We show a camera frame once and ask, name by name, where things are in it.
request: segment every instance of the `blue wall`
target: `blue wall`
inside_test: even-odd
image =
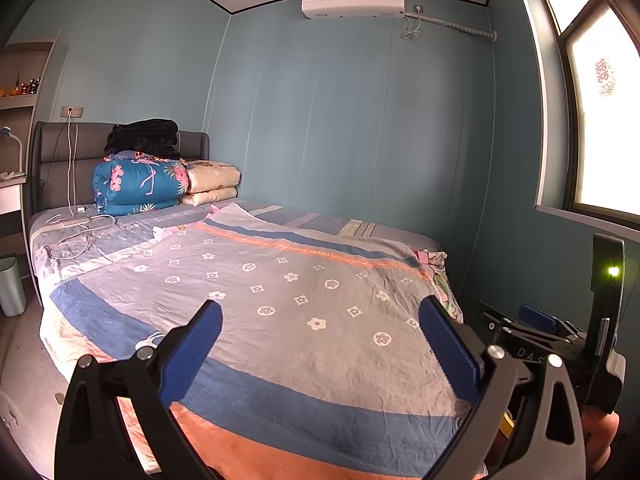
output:
[[[495,49],[495,131],[488,195],[468,279],[459,296],[466,322],[483,299],[515,316],[527,303],[579,326],[589,322],[591,238],[587,225],[534,208],[542,109],[532,31],[522,0],[491,0]],[[626,241],[625,298],[640,262],[640,246]],[[620,325],[617,350],[626,357],[618,411],[629,427],[640,412],[639,297]]]
[[[36,0],[10,41],[58,43],[43,79],[37,118],[82,121],[149,117],[201,131],[229,15],[209,0]]]
[[[481,6],[406,3],[488,30]],[[455,286],[488,175],[492,44],[427,23],[404,40],[405,27],[308,20],[300,0],[233,15],[207,108],[210,156],[240,168],[244,198],[436,238]]]

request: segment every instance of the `air conditioner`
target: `air conditioner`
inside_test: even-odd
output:
[[[302,0],[302,12],[308,18],[344,18],[346,16],[404,16],[404,0]]]

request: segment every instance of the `wall outlet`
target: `wall outlet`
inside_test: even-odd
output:
[[[71,117],[82,117],[82,113],[84,112],[84,107],[83,106],[63,106],[62,111],[60,112],[60,117],[68,117],[70,111],[71,111]]]

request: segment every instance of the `bedsheet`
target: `bedsheet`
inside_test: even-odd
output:
[[[118,219],[66,261],[44,250],[60,228],[44,223],[49,214],[36,220],[40,336],[63,375],[87,352],[122,359],[158,344],[211,298],[223,308],[222,334],[172,406],[207,464],[228,480],[425,475],[468,411],[416,322],[428,294],[450,298],[462,321],[443,269],[390,240],[279,226],[235,203],[210,211]]]

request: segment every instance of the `bed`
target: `bed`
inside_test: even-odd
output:
[[[78,228],[48,222],[69,213],[67,145],[58,142],[56,155],[52,148],[60,126],[36,126],[31,171],[44,180],[49,170],[57,184],[47,180],[33,202],[30,250],[44,306],[40,336],[68,380],[81,355],[127,358],[213,299],[223,308],[223,333],[171,409],[224,478],[428,472],[475,401],[450,384],[416,321],[420,300],[435,295],[462,322],[434,240],[235,199],[120,217],[78,258],[52,259],[45,247]],[[90,188],[82,187],[90,178],[78,170],[100,160],[111,126],[79,128],[76,203],[92,215]],[[185,158],[208,158],[205,134],[181,137]],[[56,254],[83,245],[79,237]],[[122,409],[152,470],[134,414]]]

